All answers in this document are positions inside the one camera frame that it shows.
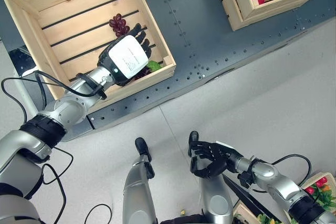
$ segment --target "black cable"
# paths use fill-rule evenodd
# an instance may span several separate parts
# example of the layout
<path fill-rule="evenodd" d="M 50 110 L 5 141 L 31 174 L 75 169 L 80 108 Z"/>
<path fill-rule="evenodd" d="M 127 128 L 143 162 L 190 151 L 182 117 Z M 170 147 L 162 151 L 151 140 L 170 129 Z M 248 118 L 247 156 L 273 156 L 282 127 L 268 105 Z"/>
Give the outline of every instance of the black cable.
<path fill-rule="evenodd" d="M 56 150 L 58 150 L 58 151 L 60 151 L 60 152 L 63 152 L 63 153 L 65 153 L 65 154 L 67 154 L 68 156 L 70 156 L 71 157 L 71 161 L 70 161 L 70 163 L 68 164 L 68 166 L 64 169 L 64 171 L 63 172 L 61 172 L 59 175 L 58 175 L 58 177 L 60 178 L 69 168 L 70 168 L 70 166 L 72 165 L 72 163 L 73 163 L 73 161 L 74 161 L 74 157 L 73 157 L 73 155 L 72 154 L 70 154 L 70 153 L 68 153 L 68 152 L 66 152 L 66 151 L 64 151 L 64 150 L 62 150 L 62 149 L 60 149 L 60 148 L 57 148 L 57 147 L 54 147 L 54 149 L 56 149 Z M 54 178 L 53 180 L 51 180 L 51 181 L 49 181 L 49 182 L 45 182 L 44 180 L 43 180 L 43 184 L 44 185 L 49 185 L 49 184 L 51 184 L 51 183 L 53 183 L 54 181 L 56 180 L 56 178 Z"/>
<path fill-rule="evenodd" d="M 61 183 L 61 180 L 59 179 L 59 176 L 57 175 L 55 169 L 54 169 L 51 165 L 49 165 L 49 164 L 44 164 L 44 165 L 42 166 L 42 173 L 43 173 L 43 171 L 44 171 L 44 169 L 45 169 L 46 166 L 49 167 L 50 170 L 53 172 L 53 174 L 54 174 L 54 176 L 55 176 L 55 178 L 56 178 L 56 180 L 57 180 L 57 182 L 58 182 L 59 189 L 60 189 L 60 191 L 61 191 L 61 193 L 62 193 L 62 196 L 63 196 L 63 205 L 62 205 L 62 208 L 61 208 L 61 210 L 60 210 L 60 212 L 59 212 L 59 214 L 58 214 L 58 216 L 57 216 L 57 218 L 56 218 L 56 220 L 55 220 L 55 222 L 54 222 L 54 224 L 56 224 L 56 223 L 59 221 L 59 219 L 61 218 L 61 215 L 63 214 L 63 211 L 64 211 L 64 209 L 65 209 L 65 205 L 66 205 L 66 203 L 67 203 L 67 197 L 66 197 L 66 195 L 65 195 L 65 192 L 64 192 L 64 189 L 63 189 L 63 185 L 62 185 L 62 183 Z"/>
<path fill-rule="evenodd" d="M 93 96 L 97 95 L 98 92 L 102 89 L 102 86 L 98 85 L 91 93 L 89 93 L 89 94 L 83 94 L 83 93 L 77 92 L 76 90 L 74 90 L 71 87 L 65 85 L 64 83 L 60 82 L 59 80 L 55 79 L 54 77 L 52 77 L 51 75 L 49 75 L 47 73 L 44 73 L 44 72 L 39 71 L 39 70 L 36 70 L 36 71 L 34 71 L 34 74 L 35 74 L 35 76 L 36 75 L 44 76 L 44 77 L 48 78 L 49 80 L 57 83 L 60 87 L 66 89 L 68 91 L 70 91 L 73 94 L 79 95 L 80 97 L 93 97 Z"/>
<path fill-rule="evenodd" d="M 27 122 L 27 111 L 25 109 L 25 107 L 22 105 L 22 103 L 19 102 L 19 100 L 17 100 L 14 96 L 12 96 L 11 94 L 9 94 L 7 91 L 6 91 L 6 88 L 5 88 L 5 82 L 8 81 L 8 80 L 23 80 L 23 81 L 30 81 L 30 82 L 37 82 L 35 80 L 29 80 L 29 79 L 25 79 L 25 78 L 19 78 L 19 77 L 9 77 L 9 78 L 5 78 L 1 81 L 1 89 L 2 91 L 4 92 L 4 94 L 6 96 L 8 96 L 9 98 L 11 98 L 13 101 L 15 101 L 19 106 L 20 108 L 22 109 L 22 112 L 23 112 L 23 116 L 24 116 L 24 123 Z M 53 83 L 47 83 L 47 82 L 42 82 L 43 84 L 47 84 L 47 85 L 53 85 L 53 86 L 59 86 L 58 84 L 53 84 Z"/>
<path fill-rule="evenodd" d="M 307 161 L 307 164 L 308 164 L 308 171 L 307 171 L 307 174 L 306 176 L 303 178 L 303 180 L 299 183 L 299 186 L 302 186 L 304 182 L 306 182 L 306 180 L 308 179 L 310 173 L 311 173 L 311 162 L 310 160 L 303 156 L 303 155 L 300 155 L 300 154 L 290 154 L 290 155 L 287 155 L 285 157 L 282 157 L 278 160 L 276 160 L 275 162 L 271 163 L 271 165 L 276 165 L 276 164 L 279 164 L 280 162 L 290 158 L 290 157 L 300 157 L 300 158 L 303 158 L 305 161 Z M 260 190 L 256 190 L 256 189 L 252 189 L 252 191 L 255 191 L 257 193 L 261 193 L 261 194 L 265 194 L 267 193 L 266 191 L 260 191 Z"/>
<path fill-rule="evenodd" d="M 98 204 L 98 205 L 92 207 L 91 210 L 89 211 L 88 215 L 86 215 L 84 224 L 86 224 L 86 221 L 88 220 L 88 218 L 89 218 L 91 212 L 92 212 L 95 208 L 100 207 L 100 206 L 107 207 L 107 208 L 110 210 L 110 219 L 109 219 L 109 221 L 107 222 L 107 224 L 109 224 L 109 223 L 111 222 L 111 220 L 112 220 L 112 209 L 110 208 L 110 206 L 108 206 L 108 205 L 106 205 L 106 204 Z"/>
<path fill-rule="evenodd" d="M 42 109 L 44 110 L 47 106 L 46 91 L 44 90 L 44 87 L 43 87 L 43 84 L 42 84 L 42 81 L 41 81 L 41 78 L 40 78 L 39 74 L 37 72 L 34 72 L 34 75 L 35 75 L 36 81 L 37 81 L 38 86 L 39 86 L 40 91 L 41 91 L 42 102 L 43 102 Z"/>

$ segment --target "black strap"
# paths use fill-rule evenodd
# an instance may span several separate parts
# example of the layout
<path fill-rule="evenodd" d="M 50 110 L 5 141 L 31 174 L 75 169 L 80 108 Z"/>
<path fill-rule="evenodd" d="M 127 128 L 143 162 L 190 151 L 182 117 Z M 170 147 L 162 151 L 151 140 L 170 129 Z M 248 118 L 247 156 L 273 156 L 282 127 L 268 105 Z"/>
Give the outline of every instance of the black strap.
<path fill-rule="evenodd" d="M 105 100 L 107 98 L 106 94 L 104 93 L 103 86 L 93 81 L 89 76 L 83 73 L 78 73 L 76 77 L 83 79 L 87 83 L 87 85 L 89 85 L 89 87 L 93 90 L 95 90 L 98 86 L 101 86 L 101 89 L 97 92 L 97 94 L 101 96 L 102 100 Z"/>

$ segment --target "white label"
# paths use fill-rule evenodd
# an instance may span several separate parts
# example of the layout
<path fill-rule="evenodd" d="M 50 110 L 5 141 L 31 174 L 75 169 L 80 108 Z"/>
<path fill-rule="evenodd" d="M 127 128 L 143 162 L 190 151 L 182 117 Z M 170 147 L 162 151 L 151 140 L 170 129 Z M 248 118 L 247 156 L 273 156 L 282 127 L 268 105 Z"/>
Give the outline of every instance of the white label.
<path fill-rule="evenodd" d="M 127 35 L 112 47 L 109 56 L 128 79 L 131 79 L 148 64 L 146 53 L 131 35 Z"/>

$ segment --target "wire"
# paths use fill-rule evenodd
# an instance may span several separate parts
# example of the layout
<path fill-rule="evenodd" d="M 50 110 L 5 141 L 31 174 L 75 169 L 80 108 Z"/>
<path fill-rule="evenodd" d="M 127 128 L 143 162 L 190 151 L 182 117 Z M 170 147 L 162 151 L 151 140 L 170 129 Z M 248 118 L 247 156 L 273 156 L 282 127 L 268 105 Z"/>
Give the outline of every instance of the wire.
<path fill-rule="evenodd" d="M 307 164 L 308 164 L 308 171 L 307 171 L 307 174 L 306 174 L 306 176 L 303 178 L 303 180 L 299 183 L 299 186 L 302 186 L 303 183 L 307 181 L 307 179 L 308 179 L 308 177 L 309 177 L 309 175 L 310 175 L 310 173 L 311 173 L 311 162 L 310 162 L 310 160 L 309 160 L 307 157 L 305 157 L 305 156 L 303 156 L 303 155 L 300 155 L 300 154 L 290 154 L 290 155 L 287 155 L 287 156 L 285 156 L 285 157 L 282 157 L 282 158 L 276 160 L 275 162 L 271 163 L 271 165 L 279 164 L 280 162 L 282 162 L 282 161 L 284 161 L 284 160 L 286 160 L 286 159 L 288 159 L 288 158 L 290 158 L 290 157 L 300 157 L 300 158 L 304 159 L 305 161 L 307 161 Z M 252 191 L 255 191 L 255 192 L 257 192 L 257 193 L 261 193 L 261 194 L 265 194 L 265 193 L 267 193 L 266 191 L 260 191 L 260 190 L 256 190 L 256 189 L 252 189 Z"/>
<path fill-rule="evenodd" d="M 44 164 L 42 166 L 42 173 L 43 173 L 43 171 L 44 171 L 44 169 L 45 169 L 46 166 L 49 167 L 50 170 L 53 172 L 53 174 L 54 174 L 54 176 L 55 176 L 55 178 L 56 178 L 56 180 L 58 182 L 59 189 L 60 189 L 60 191 L 62 193 L 62 196 L 63 196 L 63 205 L 62 205 L 61 210 L 60 210 L 60 212 L 59 212 L 59 214 L 58 214 L 58 216 L 57 216 L 57 218 L 56 218 L 56 220 L 54 222 L 54 224 L 56 224 L 59 221 L 59 219 L 61 218 L 61 215 L 63 214 L 63 211 L 65 209 L 65 205 L 67 204 L 67 196 L 65 195 L 65 192 L 64 192 L 64 189 L 63 189 L 63 185 L 61 183 L 61 180 L 59 179 L 59 176 L 57 175 L 55 169 L 51 165 Z"/>
<path fill-rule="evenodd" d="M 100 206 L 104 206 L 104 207 L 107 207 L 107 208 L 109 209 L 109 211 L 110 211 L 110 219 L 109 219 L 109 221 L 107 222 L 107 224 L 109 224 L 109 223 L 111 222 L 111 220 L 112 220 L 112 209 L 110 208 L 110 206 L 108 206 L 108 205 L 106 205 L 106 204 L 98 204 L 98 205 L 92 207 L 91 210 L 89 211 L 88 215 L 86 215 L 84 224 L 86 224 L 86 221 L 88 220 L 88 218 L 89 218 L 90 214 L 92 213 L 92 211 L 93 211 L 95 208 L 100 207 Z"/>
<path fill-rule="evenodd" d="M 68 153 L 68 152 L 66 152 L 66 151 L 64 151 L 64 150 L 62 150 L 62 149 L 60 149 L 60 148 L 57 148 L 57 147 L 54 147 L 54 149 L 56 149 L 56 150 L 58 150 L 58 151 L 60 151 L 60 152 L 63 152 L 63 153 L 65 153 L 65 154 L 67 154 L 68 156 L 70 156 L 71 157 L 71 161 L 70 161 L 70 163 L 68 164 L 68 166 L 64 169 L 64 171 L 63 172 L 61 172 L 59 175 L 58 175 L 58 177 L 60 178 L 69 168 L 70 168 L 70 166 L 72 165 L 72 163 L 73 163 L 73 161 L 74 161 L 74 157 L 73 157 L 73 155 L 72 154 L 70 154 L 70 153 Z M 44 180 L 43 180 L 43 184 L 44 185 L 50 185 L 51 183 L 53 183 L 54 181 L 56 181 L 57 179 L 56 178 L 54 178 L 53 180 L 51 180 L 51 181 L 49 181 L 49 182 L 45 182 Z"/>
<path fill-rule="evenodd" d="M 22 105 L 22 103 L 19 102 L 19 100 L 17 100 L 14 96 L 12 96 L 11 94 L 9 94 L 6 91 L 5 82 L 8 81 L 8 80 L 23 80 L 23 81 L 30 81 L 30 82 L 37 82 L 37 81 L 26 79 L 26 78 L 19 78 L 19 77 L 9 77 L 9 78 L 5 78 L 5 79 L 3 79 L 1 81 L 1 89 L 2 89 L 2 91 L 4 92 L 4 94 L 6 96 L 8 96 L 9 98 L 11 98 L 14 102 L 16 102 L 20 106 L 20 108 L 22 109 L 22 112 L 23 112 L 23 116 L 24 116 L 23 122 L 26 123 L 27 122 L 27 111 L 26 111 L 25 107 Z M 47 82 L 42 82 L 42 83 L 43 84 L 47 84 L 47 85 L 59 86 L 58 84 L 53 84 L 53 83 L 47 83 Z"/>
<path fill-rule="evenodd" d="M 68 91 L 70 91 L 73 94 L 79 95 L 80 97 L 93 97 L 96 94 L 98 94 L 98 92 L 102 89 L 102 86 L 98 85 L 91 93 L 89 93 L 89 94 L 83 94 L 83 93 L 77 92 L 76 90 L 74 90 L 71 87 L 65 85 L 64 83 L 60 82 L 59 80 L 55 79 L 54 77 L 52 77 L 51 75 L 49 75 L 47 73 L 44 73 L 44 72 L 39 71 L 39 70 L 36 70 L 36 71 L 34 71 L 34 74 L 35 74 L 35 76 L 37 76 L 37 75 L 44 76 L 44 77 L 48 78 L 49 80 L 57 83 L 60 87 L 66 89 Z"/>

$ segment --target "robot leg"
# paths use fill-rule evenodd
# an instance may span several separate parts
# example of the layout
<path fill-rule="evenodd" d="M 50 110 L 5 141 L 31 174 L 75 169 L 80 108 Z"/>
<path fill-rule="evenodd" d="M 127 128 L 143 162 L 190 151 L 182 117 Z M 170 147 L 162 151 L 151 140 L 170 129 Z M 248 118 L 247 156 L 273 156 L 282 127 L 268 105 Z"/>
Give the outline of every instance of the robot leg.
<path fill-rule="evenodd" d="M 157 224 L 154 203 L 148 180 L 155 173 L 150 164 L 151 156 L 142 138 L 135 140 L 140 157 L 128 173 L 124 187 L 123 224 Z"/>

